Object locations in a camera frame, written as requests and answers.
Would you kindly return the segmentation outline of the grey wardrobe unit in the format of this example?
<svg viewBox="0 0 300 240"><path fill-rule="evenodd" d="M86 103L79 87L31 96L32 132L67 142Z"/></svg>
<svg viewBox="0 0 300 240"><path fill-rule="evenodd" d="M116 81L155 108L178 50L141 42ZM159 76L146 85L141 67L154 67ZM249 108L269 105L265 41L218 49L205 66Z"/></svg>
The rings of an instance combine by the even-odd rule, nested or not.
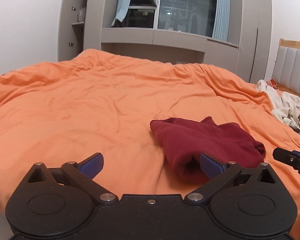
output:
<svg viewBox="0 0 300 240"><path fill-rule="evenodd" d="M57 58L88 48L205 63L255 83L266 74L271 0L62 0Z"/></svg>

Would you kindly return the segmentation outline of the orange duvet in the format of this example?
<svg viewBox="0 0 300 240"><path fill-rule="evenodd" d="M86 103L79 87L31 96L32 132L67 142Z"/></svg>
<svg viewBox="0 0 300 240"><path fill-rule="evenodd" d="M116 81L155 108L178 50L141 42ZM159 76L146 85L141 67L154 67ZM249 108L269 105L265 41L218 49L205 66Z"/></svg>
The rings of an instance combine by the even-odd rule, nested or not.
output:
<svg viewBox="0 0 300 240"><path fill-rule="evenodd" d="M95 178L109 191L187 194L198 187L173 174L153 138L154 119L235 122L266 148L292 195L300 239L300 174L275 161L276 147L300 151L300 135L271 114L266 93L226 69L153 62L88 49L0 75L0 213L30 167L59 167L100 152Z"/></svg>

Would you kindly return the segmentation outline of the white crumpled garment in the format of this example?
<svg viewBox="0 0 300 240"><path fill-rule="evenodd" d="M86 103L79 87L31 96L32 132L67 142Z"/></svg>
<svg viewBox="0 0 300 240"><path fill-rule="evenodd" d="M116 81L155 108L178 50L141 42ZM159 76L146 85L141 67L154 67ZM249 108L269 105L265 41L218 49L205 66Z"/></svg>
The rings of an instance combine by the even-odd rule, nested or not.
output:
<svg viewBox="0 0 300 240"><path fill-rule="evenodd" d="M256 84L256 89L261 92L266 92L266 94L271 100L274 109L279 109L283 107L281 97L273 87L266 83L266 81L259 80Z"/></svg>

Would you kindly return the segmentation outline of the beige crumpled garment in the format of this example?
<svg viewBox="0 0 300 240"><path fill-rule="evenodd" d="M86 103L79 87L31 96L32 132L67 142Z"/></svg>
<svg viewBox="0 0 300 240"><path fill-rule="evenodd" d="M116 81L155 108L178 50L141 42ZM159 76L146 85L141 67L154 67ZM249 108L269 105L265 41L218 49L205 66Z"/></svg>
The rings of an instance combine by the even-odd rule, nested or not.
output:
<svg viewBox="0 0 300 240"><path fill-rule="evenodd" d="M300 97L288 92L271 97L274 109L272 115L300 135Z"/></svg>

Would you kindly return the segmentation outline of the dark window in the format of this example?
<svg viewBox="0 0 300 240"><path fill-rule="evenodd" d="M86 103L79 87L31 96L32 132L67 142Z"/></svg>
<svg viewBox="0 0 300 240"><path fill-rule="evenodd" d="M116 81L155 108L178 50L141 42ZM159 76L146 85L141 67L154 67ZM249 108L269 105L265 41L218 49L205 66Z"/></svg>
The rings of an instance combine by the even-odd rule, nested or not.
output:
<svg viewBox="0 0 300 240"><path fill-rule="evenodd" d="M114 27L151 28L212 38L216 0L131 0Z"/></svg>

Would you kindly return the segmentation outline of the light blue right curtain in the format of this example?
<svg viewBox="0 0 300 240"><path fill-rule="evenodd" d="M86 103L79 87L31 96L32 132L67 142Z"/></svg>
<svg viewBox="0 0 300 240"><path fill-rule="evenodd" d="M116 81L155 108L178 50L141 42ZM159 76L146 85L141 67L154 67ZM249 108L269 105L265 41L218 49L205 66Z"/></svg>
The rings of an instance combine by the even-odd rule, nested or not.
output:
<svg viewBox="0 0 300 240"><path fill-rule="evenodd" d="M215 22L212 38L226 42L228 40L231 0L216 0Z"/></svg>

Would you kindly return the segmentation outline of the grey padded headboard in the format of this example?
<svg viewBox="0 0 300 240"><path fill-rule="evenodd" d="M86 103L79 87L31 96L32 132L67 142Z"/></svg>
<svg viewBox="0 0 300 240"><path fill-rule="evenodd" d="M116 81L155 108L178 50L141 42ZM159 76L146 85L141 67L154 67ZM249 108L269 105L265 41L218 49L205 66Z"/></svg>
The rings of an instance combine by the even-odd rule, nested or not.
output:
<svg viewBox="0 0 300 240"><path fill-rule="evenodd" d="M271 78L279 90L300 97L300 41L280 39Z"/></svg>

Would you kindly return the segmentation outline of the dark red knit sweater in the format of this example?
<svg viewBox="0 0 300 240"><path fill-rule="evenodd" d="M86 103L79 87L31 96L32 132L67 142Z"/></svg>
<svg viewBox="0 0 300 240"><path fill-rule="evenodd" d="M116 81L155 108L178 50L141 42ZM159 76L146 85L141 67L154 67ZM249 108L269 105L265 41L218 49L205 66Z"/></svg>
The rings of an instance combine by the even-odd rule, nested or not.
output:
<svg viewBox="0 0 300 240"><path fill-rule="evenodd" d="M169 118L152 120L150 127L173 173L191 183L210 180L200 168L202 154L243 168L256 168L266 156L264 144L235 122L217 125L210 116L200 122Z"/></svg>

